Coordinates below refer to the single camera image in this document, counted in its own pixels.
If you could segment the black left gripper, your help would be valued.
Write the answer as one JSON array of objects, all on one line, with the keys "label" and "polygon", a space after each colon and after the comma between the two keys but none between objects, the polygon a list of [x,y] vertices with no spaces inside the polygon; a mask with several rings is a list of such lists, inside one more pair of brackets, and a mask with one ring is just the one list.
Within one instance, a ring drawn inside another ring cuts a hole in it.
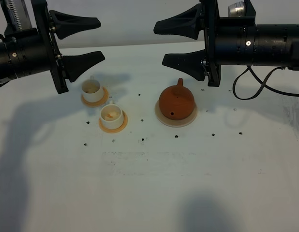
[{"label": "black left gripper", "polygon": [[[32,0],[36,27],[11,31],[6,27],[5,46],[8,52],[8,64],[12,69],[10,79],[17,79],[45,71],[50,71],[56,91],[61,94],[68,91],[63,68],[58,63],[61,53],[58,50],[56,39],[49,29],[49,17],[51,16],[54,32],[59,39],[70,35],[97,29],[101,22],[96,17],[80,17],[64,14],[51,10],[48,12],[45,0]],[[105,60],[101,51],[90,52],[78,56],[63,56],[62,63],[66,71],[67,79],[72,83],[85,71]]]}]

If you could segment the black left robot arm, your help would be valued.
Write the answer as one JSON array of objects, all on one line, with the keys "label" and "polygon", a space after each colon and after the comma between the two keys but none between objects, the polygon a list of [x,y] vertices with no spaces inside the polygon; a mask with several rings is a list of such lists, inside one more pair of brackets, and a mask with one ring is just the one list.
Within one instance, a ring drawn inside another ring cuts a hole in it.
[{"label": "black left robot arm", "polygon": [[26,4],[22,0],[0,1],[7,27],[0,34],[0,87],[25,76],[50,71],[59,94],[105,57],[100,51],[78,56],[61,54],[56,39],[97,29],[95,17],[80,17],[49,10],[45,0],[31,1],[36,27],[32,27]]}]

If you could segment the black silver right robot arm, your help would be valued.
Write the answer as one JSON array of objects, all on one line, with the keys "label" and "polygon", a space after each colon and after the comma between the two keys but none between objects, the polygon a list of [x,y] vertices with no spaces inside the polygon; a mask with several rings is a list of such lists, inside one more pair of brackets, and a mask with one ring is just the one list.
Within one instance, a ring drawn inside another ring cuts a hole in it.
[{"label": "black silver right robot arm", "polygon": [[166,54],[164,66],[218,87],[221,66],[273,66],[299,71],[299,24],[255,23],[255,9],[244,3],[241,17],[220,17],[215,0],[202,0],[191,9],[158,21],[155,34],[197,39],[204,33],[205,49],[186,54]]}]

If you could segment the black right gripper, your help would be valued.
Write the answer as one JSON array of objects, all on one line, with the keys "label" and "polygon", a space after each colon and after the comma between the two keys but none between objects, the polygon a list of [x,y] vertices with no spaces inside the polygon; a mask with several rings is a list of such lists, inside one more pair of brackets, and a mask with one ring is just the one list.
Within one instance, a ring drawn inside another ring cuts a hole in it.
[{"label": "black right gripper", "polygon": [[222,65],[253,64],[256,11],[249,0],[244,1],[241,17],[220,17],[216,0],[202,0],[191,9],[156,22],[154,33],[198,39],[204,30],[206,50],[185,54],[165,54],[162,65],[218,87]]}]

